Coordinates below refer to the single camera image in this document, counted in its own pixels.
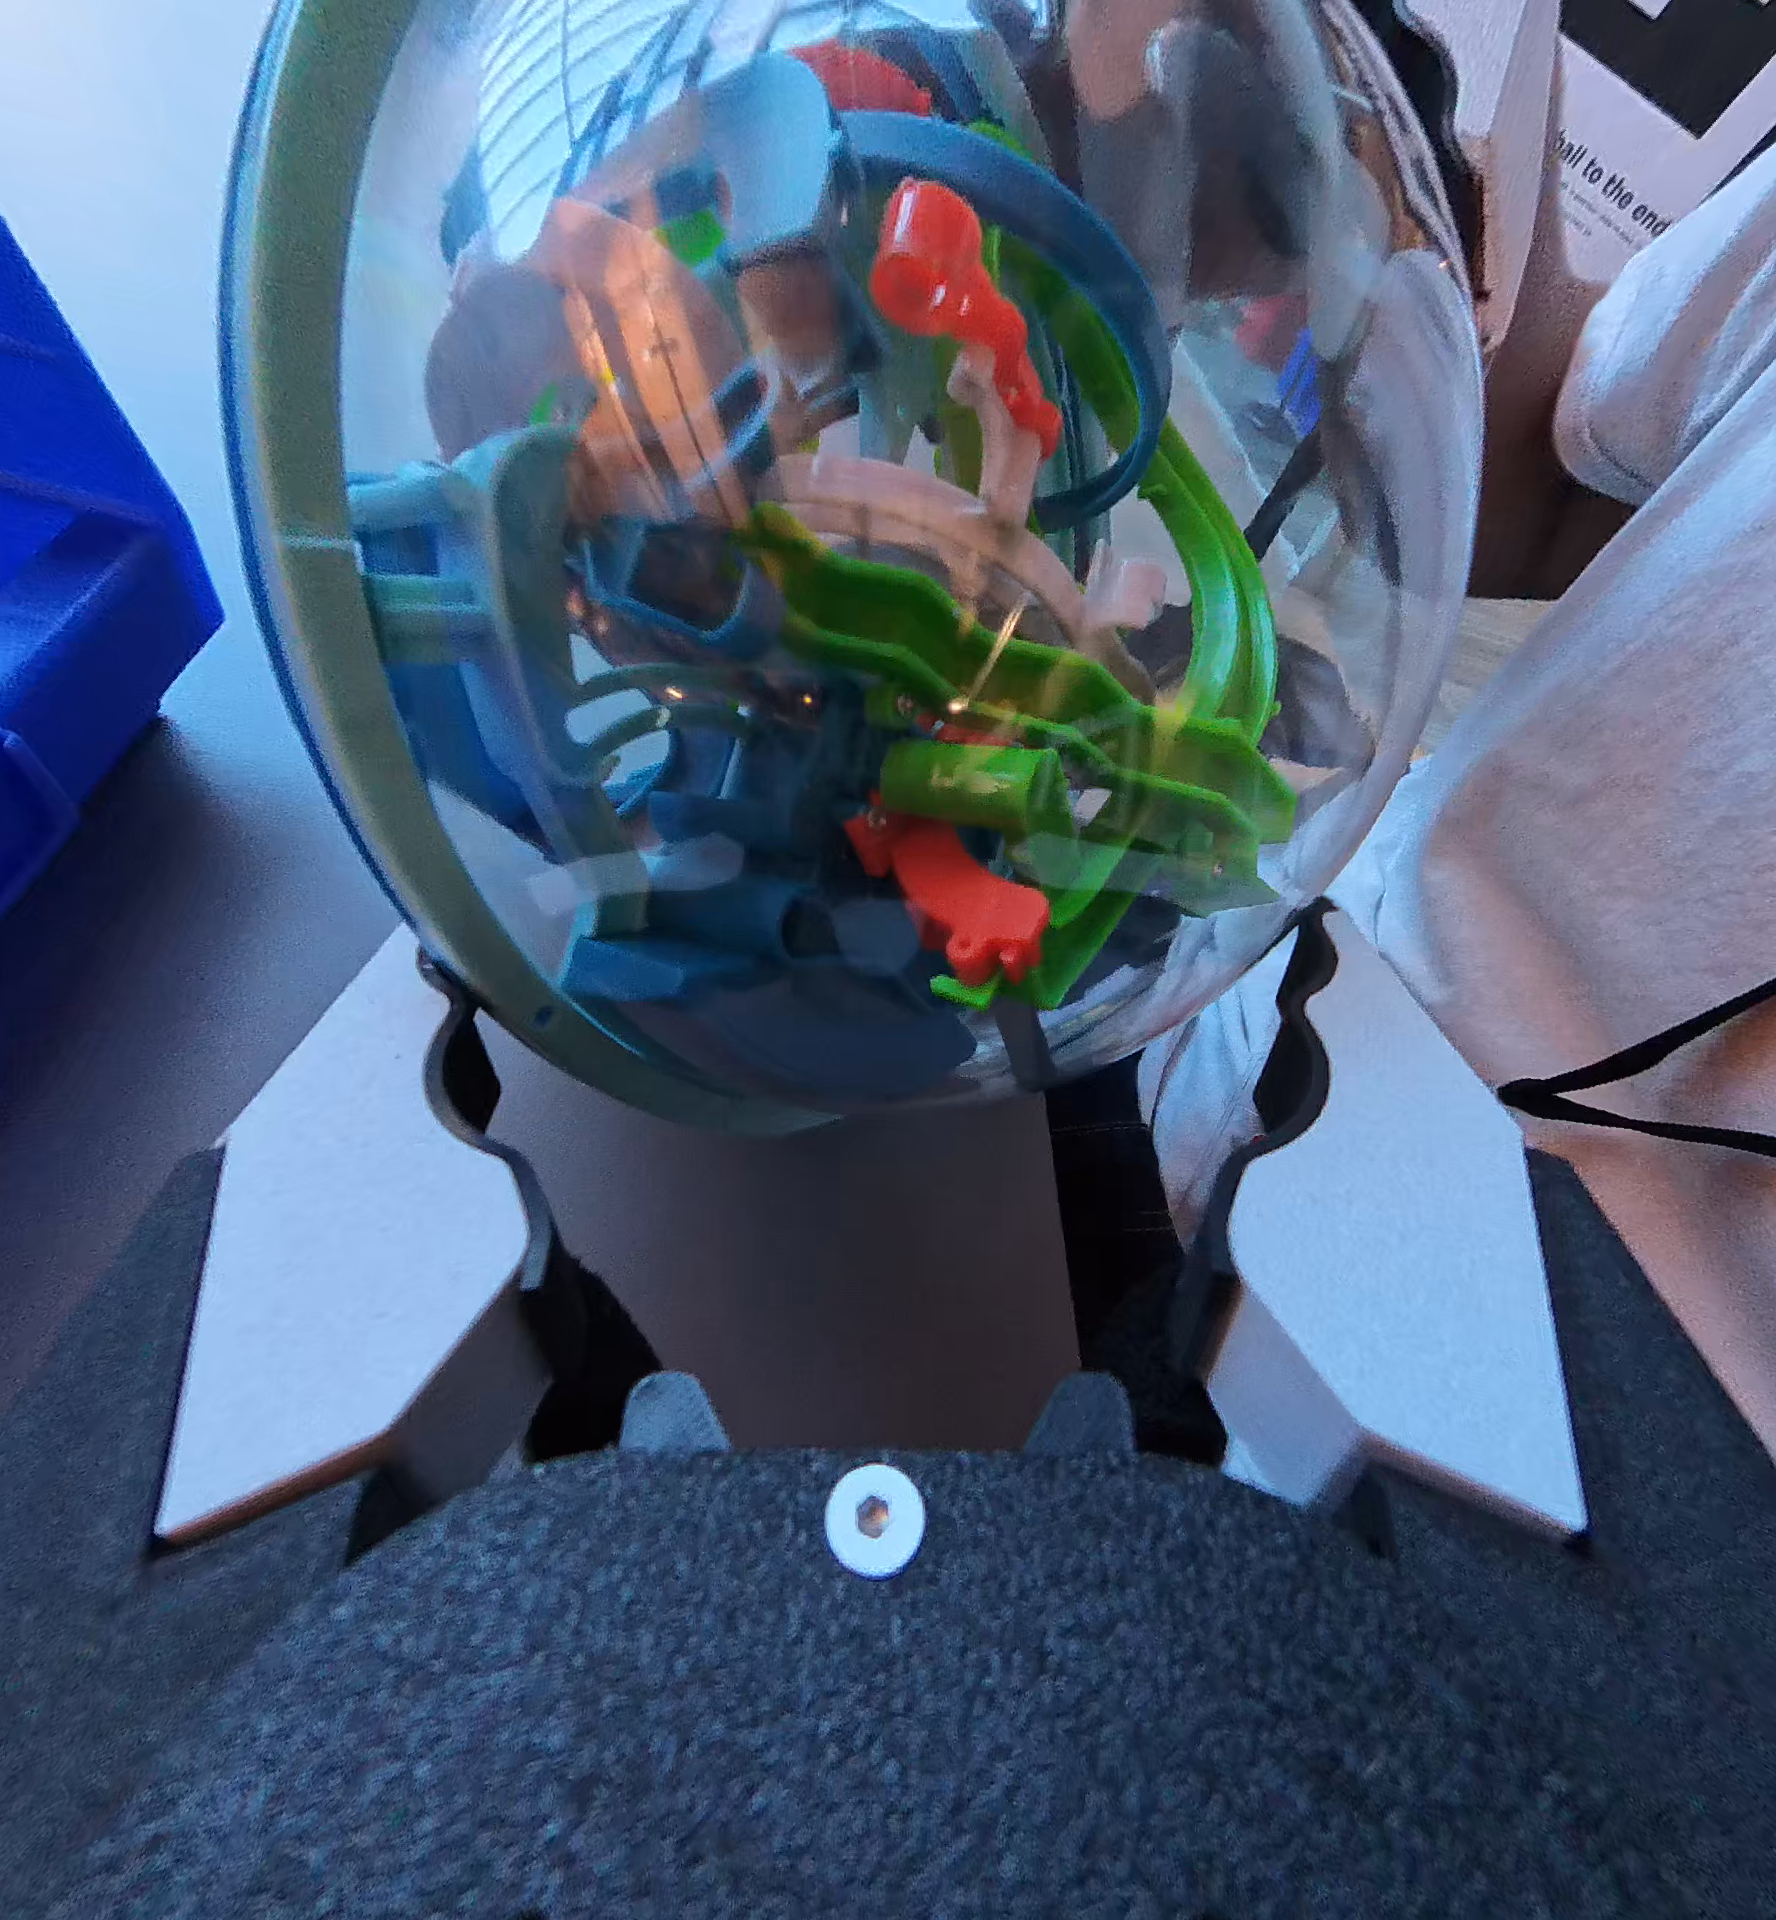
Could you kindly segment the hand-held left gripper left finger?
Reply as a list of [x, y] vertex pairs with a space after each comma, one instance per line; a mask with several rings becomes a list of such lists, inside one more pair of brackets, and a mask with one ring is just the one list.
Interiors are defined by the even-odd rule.
[[159, 1545], [372, 1474], [436, 1505], [515, 1452], [557, 1230], [494, 1105], [467, 993], [395, 930], [221, 1137]]

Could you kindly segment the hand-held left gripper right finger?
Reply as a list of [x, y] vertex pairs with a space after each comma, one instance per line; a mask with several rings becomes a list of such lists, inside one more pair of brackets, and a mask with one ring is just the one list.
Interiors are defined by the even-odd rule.
[[1329, 1514], [1385, 1470], [1584, 1534], [1519, 1128], [1329, 901], [1276, 1011], [1260, 1135], [1216, 1178], [1165, 1333], [1221, 1470]]

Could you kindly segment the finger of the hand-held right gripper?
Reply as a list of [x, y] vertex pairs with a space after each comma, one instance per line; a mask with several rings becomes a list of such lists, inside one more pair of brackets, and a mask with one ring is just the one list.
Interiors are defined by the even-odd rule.
[[1555, 119], [1557, 2], [1356, 2], [1434, 155], [1484, 354], [1516, 313]]

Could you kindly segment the clear plastic maze ball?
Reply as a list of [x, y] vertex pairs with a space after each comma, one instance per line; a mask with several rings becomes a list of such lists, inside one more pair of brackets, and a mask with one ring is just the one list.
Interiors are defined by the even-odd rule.
[[1482, 470], [1440, 5], [274, 5], [221, 416], [436, 972], [738, 1135], [1185, 1026], [1403, 777]]

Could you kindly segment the person's right forearm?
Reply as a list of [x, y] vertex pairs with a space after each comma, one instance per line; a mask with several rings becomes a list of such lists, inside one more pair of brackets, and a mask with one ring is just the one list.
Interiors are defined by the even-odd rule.
[[1550, 268], [1524, 279], [1485, 367], [1485, 445], [1466, 591], [1552, 602], [1633, 510], [1573, 479], [1555, 454], [1555, 400], [1601, 290]]

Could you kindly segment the white printed instruction sheet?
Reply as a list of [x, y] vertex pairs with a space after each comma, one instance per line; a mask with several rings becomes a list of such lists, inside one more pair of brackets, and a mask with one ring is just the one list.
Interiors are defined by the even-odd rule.
[[1563, 2], [1557, 194], [1601, 288], [1776, 141], [1776, 2]]

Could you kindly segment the blue plastic bin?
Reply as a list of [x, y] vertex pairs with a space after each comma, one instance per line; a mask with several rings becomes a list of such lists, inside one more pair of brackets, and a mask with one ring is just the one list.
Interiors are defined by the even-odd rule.
[[221, 611], [177, 498], [0, 216], [0, 920]]

